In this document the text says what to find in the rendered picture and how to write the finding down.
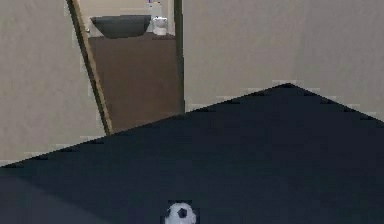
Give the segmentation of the black and white football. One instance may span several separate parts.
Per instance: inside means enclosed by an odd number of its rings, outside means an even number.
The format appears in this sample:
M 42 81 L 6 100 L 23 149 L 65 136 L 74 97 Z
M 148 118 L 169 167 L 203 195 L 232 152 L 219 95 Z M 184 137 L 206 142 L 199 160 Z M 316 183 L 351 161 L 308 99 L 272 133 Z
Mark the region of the black and white football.
M 197 215 L 188 203 L 173 203 L 167 210 L 164 224 L 197 224 Z

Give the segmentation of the brown wooden door frame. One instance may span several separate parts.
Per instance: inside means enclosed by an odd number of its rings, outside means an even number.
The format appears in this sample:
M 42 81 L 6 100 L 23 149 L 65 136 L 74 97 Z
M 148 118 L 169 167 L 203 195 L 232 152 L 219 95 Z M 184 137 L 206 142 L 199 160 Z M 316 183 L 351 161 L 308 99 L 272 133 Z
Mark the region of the brown wooden door frame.
M 104 131 L 108 135 L 146 125 L 185 111 L 179 73 L 177 38 L 151 30 L 154 18 L 143 9 L 120 15 L 150 15 L 142 36 L 104 37 L 84 16 L 80 0 L 66 0 L 82 59 L 88 73 Z

